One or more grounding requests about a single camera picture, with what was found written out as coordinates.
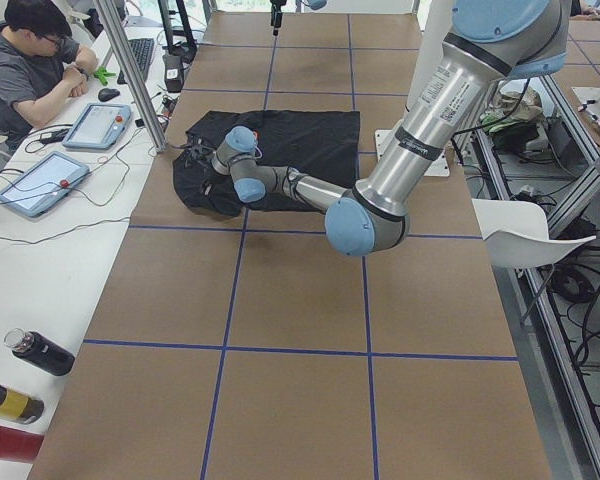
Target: black bottle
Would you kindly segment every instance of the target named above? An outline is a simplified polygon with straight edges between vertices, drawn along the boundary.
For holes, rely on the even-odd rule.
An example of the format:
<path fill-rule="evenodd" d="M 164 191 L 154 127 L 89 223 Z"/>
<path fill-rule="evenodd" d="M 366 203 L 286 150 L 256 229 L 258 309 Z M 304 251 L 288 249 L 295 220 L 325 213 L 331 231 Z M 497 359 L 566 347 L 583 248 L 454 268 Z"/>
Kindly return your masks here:
<path fill-rule="evenodd" d="M 35 422 L 44 411 L 44 402 L 0 385 L 0 418 L 29 424 Z"/>
<path fill-rule="evenodd" d="M 5 335 L 4 344 L 16 357 L 56 376 L 69 373 L 75 360 L 71 353 L 38 332 L 14 328 Z"/>

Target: yellow label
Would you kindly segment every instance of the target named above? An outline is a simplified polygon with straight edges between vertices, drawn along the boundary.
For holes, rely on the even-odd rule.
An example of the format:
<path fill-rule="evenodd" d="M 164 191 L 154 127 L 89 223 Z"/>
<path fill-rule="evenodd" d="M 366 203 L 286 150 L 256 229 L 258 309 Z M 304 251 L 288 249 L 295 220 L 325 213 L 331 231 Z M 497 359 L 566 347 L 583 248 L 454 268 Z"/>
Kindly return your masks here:
<path fill-rule="evenodd" d="M 29 397 L 26 395 L 7 389 L 7 396 L 0 405 L 0 418 L 11 421 L 20 418 L 28 401 Z"/>

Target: keyboard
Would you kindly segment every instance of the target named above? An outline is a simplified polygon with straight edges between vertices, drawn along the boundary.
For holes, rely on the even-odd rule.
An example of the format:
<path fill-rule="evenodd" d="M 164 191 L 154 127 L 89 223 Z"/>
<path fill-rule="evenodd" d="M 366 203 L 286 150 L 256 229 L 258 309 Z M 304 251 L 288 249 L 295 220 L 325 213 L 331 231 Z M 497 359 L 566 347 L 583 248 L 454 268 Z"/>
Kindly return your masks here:
<path fill-rule="evenodd" d="M 131 47 L 133 56 L 136 58 L 136 63 L 142 74 L 142 79 L 146 81 L 147 76 L 149 75 L 149 66 L 153 59 L 153 47 L 155 46 L 155 42 L 153 38 L 132 38 L 129 40 L 129 46 Z M 118 84 L 121 85 L 123 83 L 127 82 L 124 79 L 124 73 L 120 70 Z"/>

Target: grey t-shirt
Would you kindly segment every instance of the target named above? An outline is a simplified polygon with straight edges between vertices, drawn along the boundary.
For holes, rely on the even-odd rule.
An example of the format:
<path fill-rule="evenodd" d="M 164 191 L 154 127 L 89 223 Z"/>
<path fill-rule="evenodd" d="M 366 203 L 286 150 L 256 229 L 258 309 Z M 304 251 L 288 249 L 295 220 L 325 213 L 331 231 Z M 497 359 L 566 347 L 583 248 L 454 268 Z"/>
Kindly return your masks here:
<path fill-rule="evenodd" d="M 30 57 L 2 36 L 5 26 L 6 23 L 0 23 L 0 131 L 8 136 L 7 145 L 14 148 L 29 133 L 31 125 L 14 110 L 13 104 L 48 94 L 62 80 L 63 62 L 75 61 L 79 44 L 66 38 L 53 57 Z"/>

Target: bottle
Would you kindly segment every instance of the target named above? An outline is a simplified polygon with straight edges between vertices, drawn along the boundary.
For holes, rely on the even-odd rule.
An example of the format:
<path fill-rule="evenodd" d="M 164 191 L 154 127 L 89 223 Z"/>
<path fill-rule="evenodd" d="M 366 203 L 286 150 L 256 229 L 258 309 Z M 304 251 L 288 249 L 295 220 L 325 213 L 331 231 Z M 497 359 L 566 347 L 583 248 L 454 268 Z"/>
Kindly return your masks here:
<path fill-rule="evenodd" d="M 38 332 L 14 328 L 5 335 L 4 344 L 13 350 L 14 356 L 56 376 L 69 373 L 75 360 L 71 353 Z"/>
<path fill-rule="evenodd" d="M 0 418 L 27 425 L 40 418 L 43 411 L 42 400 L 0 385 Z"/>
<path fill-rule="evenodd" d="M 44 435 L 0 425 L 0 460 L 33 463 L 43 440 Z"/>

